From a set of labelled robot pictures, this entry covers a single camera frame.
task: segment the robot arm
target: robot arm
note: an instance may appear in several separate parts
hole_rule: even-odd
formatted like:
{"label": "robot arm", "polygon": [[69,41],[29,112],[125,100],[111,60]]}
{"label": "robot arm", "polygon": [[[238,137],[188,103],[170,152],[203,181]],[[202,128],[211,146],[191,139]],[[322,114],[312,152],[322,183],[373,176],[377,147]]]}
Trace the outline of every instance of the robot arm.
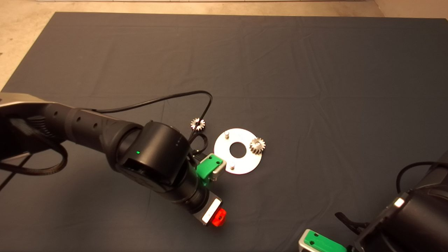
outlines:
{"label": "robot arm", "polygon": [[[196,173],[188,140],[173,127],[153,121],[142,126],[30,95],[0,93],[2,135],[15,132],[15,136],[3,138],[1,145],[8,151],[1,152],[0,160],[48,148],[39,141],[30,141],[30,134],[24,134],[26,130],[16,130],[18,120],[56,145],[69,140],[103,152],[114,171],[180,205],[204,225],[217,212],[222,213],[222,200],[204,186]],[[9,166],[0,168],[20,173],[20,169]]]}

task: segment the small silver gear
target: small silver gear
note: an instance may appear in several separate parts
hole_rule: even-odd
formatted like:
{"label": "small silver gear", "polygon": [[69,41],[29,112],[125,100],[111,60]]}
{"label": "small silver gear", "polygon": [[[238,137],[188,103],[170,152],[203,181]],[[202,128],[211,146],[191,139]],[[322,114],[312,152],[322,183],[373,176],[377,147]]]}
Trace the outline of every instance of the small silver gear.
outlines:
{"label": "small silver gear", "polygon": [[[195,118],[193,120],[191,120],[190,126],[191,126],[191,130],[194,130],[194,127],[196,127],[196,123],[198,123],[199,118]],[[205,121],[204,119],[201,120],[201,123],[199,123],[199,125],[196,127],[196,131],[200,132],[203,131],[205,128]]]}
{"label": "small silver gear", "polygon": [[253,154],[261,154],[266,148],[266,143],[261,138],[255,138],[250,142],[250,151]]}

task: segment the center hole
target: center hole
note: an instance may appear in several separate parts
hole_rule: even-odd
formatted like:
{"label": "center hole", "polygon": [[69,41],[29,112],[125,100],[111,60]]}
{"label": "center hole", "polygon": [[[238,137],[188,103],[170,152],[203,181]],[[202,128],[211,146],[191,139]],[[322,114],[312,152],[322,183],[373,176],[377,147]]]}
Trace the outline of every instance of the center hole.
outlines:
{"label": "center hole", "polygon": [[242,158],[246,155],[246,146],[242,143],[233,143],[230,145],[230,154],[236,158]]}

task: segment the dark gray table cloth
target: dark gray table cloth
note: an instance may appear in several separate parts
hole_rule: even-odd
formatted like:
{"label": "dark gray table cloth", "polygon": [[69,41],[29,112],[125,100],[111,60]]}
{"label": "dark gray table cloth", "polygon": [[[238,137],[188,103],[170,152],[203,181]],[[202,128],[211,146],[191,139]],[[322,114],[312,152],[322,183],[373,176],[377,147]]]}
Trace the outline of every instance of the dark gray table cloth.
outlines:
{"label": "dark gray table cloth", "polygon": [[[372,220],[403,166],[448,149],[447,69],[444,19],[56,13],[4,92],[113,108],[204,89],[215,97],[208,152],[238,127],[267,148],[255,171],[211,186],[228,219],[205,228],[103,154],[65,143],[63,171],[17,175],[0,192],[0,250],[296,251],[306,228],[348,245],[355,235],[335,212]],[[116,116],[186,135],[205,104],[188,97]],[[55,160],[43,153],[29,166]]]}

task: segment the washer plate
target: washer plate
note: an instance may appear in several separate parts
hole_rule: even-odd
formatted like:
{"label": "washer plate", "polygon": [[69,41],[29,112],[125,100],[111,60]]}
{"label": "washer plate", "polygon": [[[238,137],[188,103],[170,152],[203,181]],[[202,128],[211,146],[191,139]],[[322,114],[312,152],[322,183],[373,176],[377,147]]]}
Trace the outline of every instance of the washer plate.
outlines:
{"label": "washer plate", "polygon": [[[250,150],[250,142],[257,138],[252,132],[244,129],[230,129],[219,135],[215,142],[214,153],[226,160],[225,170],[232,174],[246,174],[253,171],[261,161],[262,154],[253,154]],[[236,158],[230,153],[230,146],[234,143],[242,143],[246,147],[246,154],[242,158]]]}

